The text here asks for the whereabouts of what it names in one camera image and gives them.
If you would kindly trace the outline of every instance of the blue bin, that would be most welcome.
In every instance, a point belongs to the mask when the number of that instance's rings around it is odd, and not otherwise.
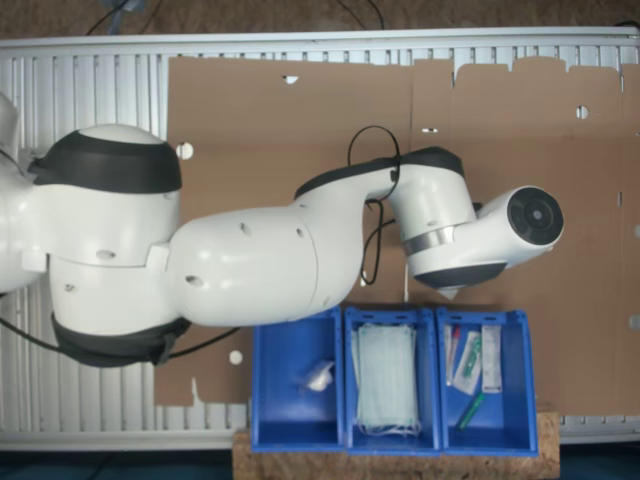
[[[536,401],[529,325],[522,311],[467,313],[439,308],[438,355],[442,443],[445,454],[523,456],[538,455]],[[484,401],[464,430],[457,428],[462,415],[479,392],[482,375],[473,396],[446,385],[444,326],[460,325],[460,341],[454,359],[457,368],[467,334],[482,325],[500,325],[502,393],[485,394]]]
[[[416,328],[416,376],[418,412],[422,431],[419,436],[365,435],[357,425],[358,387],[356,385],[351,336],[365,323],[410,324]],[[345,311],[345,388],[346,447],[350,454],[434,456],[440,449],[438,422],[438,381],[436,338],[433,313],[421,311]]]
[[[340,307],[297,322],[256,327],[253,339],[252,450],[342,450]],[[302,388],[324,360],[335,362],[334,381],[322,392]]]

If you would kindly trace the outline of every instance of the wooden board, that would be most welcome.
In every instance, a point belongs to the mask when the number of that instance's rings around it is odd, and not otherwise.
[[[560,477],[557,413],[538,413],[540,455],[525,457],[403,457],[345,453],[252,453],[248,431],[233,440],[235,480],[475,480]]]

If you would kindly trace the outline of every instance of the hole in cardboard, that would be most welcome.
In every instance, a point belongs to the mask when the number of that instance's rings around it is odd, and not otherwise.
[[[233,350],[229,353],[229,363],[231,365],[240,365],[242,363],[243,356],[238,350]]]
[[[576,108],[576,117],[586,120],[589,117],[589,109],[585,105],[578,105]]]
[[[189,142],[179,143],[176,147],[176,154],[180,160],[189,160],[193,157],[193,145]]]
[[[204,285],[204,280],[200,277],[196,277],[195,275],[187,275],[184,277],[185,281],[191,285],[192,287],[202,287]]]

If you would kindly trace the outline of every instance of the wire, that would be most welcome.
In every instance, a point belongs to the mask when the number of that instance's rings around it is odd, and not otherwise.
[[[206,342],[202,342],[198,345],[194,345],[193,347],[185,348],[184,350],[180,350],[179,352],[172,353],[169,355],[169,358],[182,357],[184,355],[189,355],[190,353],[197,352],[198,350],[204,347],[208,347],[209,345],[213,345],[214,343],[217,343],[221,340],[224,340],[227,337],[230,337],[231,335],[236,333],[238,330],[240,330],[240,327],[232,328],[231,330],[228,330],[223,334],[218,335],[217,337],[213,337],[212,339],[207,340]]]
[[[640,30],[640,23],[636,22],[635,20],[627,20],[625,22],[616,23],[614,27],[636,27],[638,30]]]
[[[22,175],[23,177],[25,176],[24,171],[22,170],[22,167],[20,166],[20,164],[18,163],[18,161],[15,158],[13,158],[11,155],[9,155],[4,150],[0,150],[0,155],[3,156],[4,158],[6,158],[7,160],[9,160],[11,163],[13,163],[16,166],[16,168],[18,169],[18,173],[20,173],[20,175]]]
[[[380,207],[380,219],[382,219],[384,217],[384,207],[382,206],[382,202],[379,200],[374,200],[374,203],[377,203],[378,206]],[[378,267],[380,266],[380,250],[381,250],[380,247],[382,247],[382,229],[385,227],[388,227],[393,223],[396,223],[395,218],[392,218],[391,220],[384,223],[379,223],[378,227],[373,232],[371,232],[371,235],[369,235],[369,238],[367,238],[367,241],[364,242],[364,249],[362,252],[362,265],[360,266],[360,278],[362,278],[362,281],[367,285],[373,285],[376,282],[376,278],[378,277]],[[367,277],[365,277],[364,275],[364,261],[367,257],[367,249],[369,248],[369,244],[371,243],[371,240],[376,234],[378,235],[377,248],[376,248],[376,263],[375,263],[375,266],[373,267],[373,276],[371,277],[371,280],[368,280]]]
[[[11,330],[16,335],[21,336],[25,340],[27,340],[27,341],[29,341],[31,343],[34,343],[35,345],[38,345],[39,347],[42,347],[42,348],[44,348],[46,350],[51,350],[52,352],[62,353],[62,351],[60,350],[60,347],[56,347],[55,345],[51,345],[50,343],[43,342],[42,340],[39,340],[36,337],[32,337],[27,332],[25,332],[23,330],[20,330],[18,327],[16,327],[16,326],[10,324],[9,322],[7,322],[4,318],[0,318],[0,325],[2,325],[5,328],[8,328],[9,330]]]
[[[107,464],[113,459],[116,453],[117,452],[111,452],[107,454],[107,456],[102,459],[102,461],[96,467],[96,469],[93,472],[91,472],[91,474],[85,480],[96,480],[96,478],[98,478],[98,475],[102,473],[102,471],[105,469]]]
[[[147,28],[149,28],[149,25],[151,25],[153,19],[156,17],[156,15],[158,15],[160,7],[162,7],[163,3],[164,0],[158,0],[158,3],[156,3],[156,7],[153,9],[153,12],[151,12],[151,15],[149,15],[149,18],[147,19],[147,23],[145,23],[144,27],[142,27],[142,30],[140,30],[140,35],[147,31]]]
[[[378,8],[378,6],[373,3],[373,0],[367,0],[367,3],[373,7],[373,9],[376,11],[376,14],[378,15],[378,20],[380,20],[380,30],[385,30],[386,27],[384,25],[384,16],[382,15],[382,12]]]
[[[104,14],[104,16],[98,20],[93,27],[91,27],[87,33],[85,34],[85,36],[89,36],[91,35],[96,28],[98,28],[100,25],[102,25],[102,22],[104,22],[107,18],[109,18],[111,15],[113,15],[116,12],[119,12],[120,10],[122,10],[124,8],[124,6],[129,3],[129,0],[122,0],[122,2],[120,2],[118,5],[116,5],[115,7],[113,7],[111,10],[109,10],[107,13]]]
[[[398,140],[396,139],[396,136],[393,134],[393,132],[391,132],[391,130],[389,130],[388,128],[382,127],[380,125],[368,125],[358,130],[358,132],[351,139],[351,143],[349,144],[349,149],[347,150],[347,166],[349,167],[351,166],[351,150],[353,149],[353,144],[356,142],[356,139],[360,136],[362,132],[369,130],[370,128],[379,128],[380,130],[384,130],[385,132],[387,132],[391,137],[391,140],[393,140],[393,146],[396,149],[396,155],[395,157],[393,157],[393,159],[396,162],[396,176],[393,179],[393,186],[391,187],[391,190],[389,190],[384,197],[378,199],[379,201],[382,201],[382,200],[385,200],[386,198],[389,198],[389,195],[393,193],[393,191],[398,186],[398,182],[400,181],[400,163],[401,163],[400,162],[400,146],[398,145]]]
[[[47,342],[43,342],[42,340],[33,337],[31,335],[29,335],[27,332],[25,332],[24,330],[19,329],[18,327],[16,327],[15,325],[12,325],[11,323],[9,323],[8,321],[6,321],[4,318],[0,318],[0,325],[2,325],[3,327],[11,330],[13,333],[15,333],[16,335],[21,336],[22,338],[24,338],[25,340],[38,345],[39,347],[42,347],[46,350],[51,350],[52,352],[57,352],[57,353],[64,353],[62,350],[60,350],[60,347],[57,347],[55,345],[51,345],[50,343]],[[232,328],[231,330],[218,335],[217,337],[213,337],[209,340],[207,340],[206,342],[202,342],[198,345],[194,345],[193,347],[189,347],[185,350],[181,350],[179,352],[175,352],[169,355],[169,358],[177,358],[177,357],[182,357],[184,355],[188,355],[190,353],[193,352],[197,352],[198,350],[204,348],[204,347],[208,347],[209,345],[213,345],[214,343],[217,343],[221,340],[224,340],[227,337],[230,337],[231,335],[233,335],[234,333],[236,333],[238,330],[240,330],[240,327],[237,328]]]
[[[358,22],[358,25],[360,25],[360,27],[363,30],[368,30],[368,28],[364,25],[364,23],[362,23],[362,20],[360,20],[358,18],[358,16],[353,12],[353,10],[351,10],[349,7],[347,7],[344,3],[342,3],[341,0],[336,0],[336,3],[338,5],[340,5],[342,8],[344,8],[347,12],[349,12],[349,15],[351,15],[353,17],[353,19]]]
[[[396,140],[396,136],[389,130],[388,128],[382,127],[380,125],[369,125],[364,128],[358,130],[358,132],[351,139],[351,143],[349,144],[349,150],[347,150],[347,165],[351,166],[351,149],[353,148],[353,144],[356,142],[356,139],[360,136],[360,134],[370,128],[379,128],[380,130],[384,130],[389,134],[391,140],[393,140],[393,146],[396,149],[396,157],[400,156],[400,146],[398,145],[398,140]]]
[[[351,150],[353,149],[353,145],[356,141],[356,139],[360,136],[360,134],[366,130],[369,130],[371,128],[379,128],[380,130],[383,130],[385,132],[387,132],[389,134],[389,136],[391,137],[391,140],[393,140],[393,146],[395,147],[396,150],[396,155],[395,157],[393,157],[393,160],[396,163],[396,175],[395,178],[393,178],[393,186],[391,187],[391,189],[389,189],[389,191],[387,192],[387,194],[385,196],[383,196],[382,198],[372,198],[367,200],[365,203],[367,206],[369,206],[372,203],[375,203],[376,205],[378,205],[378,208],[380,209],[380,214],[378,217],[378,226],[376,227],[376,229],[371,233],[371,235],[369,235],[369,238],[367,239],[367,241],[364,244],[364,248],[363,248],[363,252],[362,252],[362,265],[360,266],[360,278],[362,278],[362,281],[367,284],[367,285],[373,285],[376,281],[376,278],[378,277],[378,268],[380,267],[380,250],[382,247],[382,229],[391,225],[393,222],[395,222],[395,220],[389,220],[388,222],[384,222],[384,206],[382,204],[382,201],[389,198],[389,196],[394,192],[394,190],[396,189],[396,187],[398,186],[398,182],[400,181],[400,166],[401,166],[401,160],[400,160],[400,146],[398,145],[398,140],[396,139],[396,136],[393,134],[393,132],[391,132],[391,130],[389,130],[388,128],[382,127],[380,125],[368,125],[364,128],[361,128],[360,130],[358,130],[358,132],[353,136],[353,138],[351,139],[351,143],[349,143],[349,149],[347,150],[347,165],[351,166]],[[376,263],[373,267],[373,276],[371,277],[371,280],[367,279],[367,277],[365,276],[365,271],[364,271],[364,261],[365,258],[367,256],[367,248],[369,247],[369,244],[371,243],[371,240],[373,239],[373,237],[377,235],[377,241],[376,241]]]

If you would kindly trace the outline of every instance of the screw hole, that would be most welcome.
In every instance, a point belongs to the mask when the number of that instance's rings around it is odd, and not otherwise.
[[[184,277],[184,279],[192,287],[200,288],[200,287],[204,286],[204,280],[202,280],[200,277],[196,277],[195,275],[188,275],[188,276]]]
[[[180,160],[189,160],[193,157],[193,145],[189,142],[181,142],[176,147],[176,154]]]
[[[581,120],[585,120],[589,117],[589,109],[585,105],[579,105],[576,108],[576,117]]]
[[[100,250],[96,253],[96,257],[100,260],[112,260],[116,257],[116,254],[110,250]]]

